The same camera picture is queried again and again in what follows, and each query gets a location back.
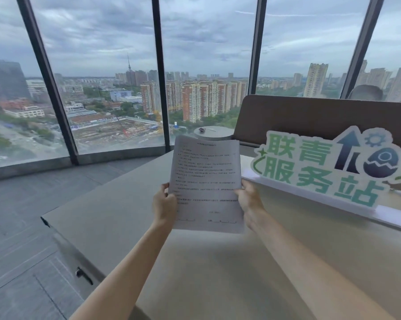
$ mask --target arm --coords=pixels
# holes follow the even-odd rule
[[[153,198],[154,221],[144,236],[76,310],[70,320],[127,320],[176,217],[177,200],[162,184]]]
[[[382,307],[293,237],[263,207],[254,185],[235,190],[246,225],[262,240],[318,320],[394,320]]]

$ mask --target sky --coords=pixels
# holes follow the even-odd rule
[[[166,71],[249,75],[257,0],[160,0]],[[151,0],[31,0],[55,73],[114,76],[157,69]],[[259,76],[347,71],[369,0],[267,0]],[[367,71],[401,67],[401,0],[385,0]],[[0,60],[40,76],[16,0],[0,0]]]

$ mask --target hand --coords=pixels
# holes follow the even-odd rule
[[[162,184],[160,190],[153,196],[154,225],[164,226],[171,231],[178,208],[176,196],[168,194],[165,189],[169,183]]]
[[[244,188],[236,189],[235,193],[238,196],[239,204],[244,211],[244,220],[246,225],[253,231],[256,231],[256,226],[261,222],[263,215],[267,212],[261,202],[260,194],[254,184],[242,179]]]

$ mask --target green star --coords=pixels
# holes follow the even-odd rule
[[[258,153],[261,154],[261,157],[263,157],[265,154],[267,154],[267,151],[265,151],[264,148],[261,148]]]

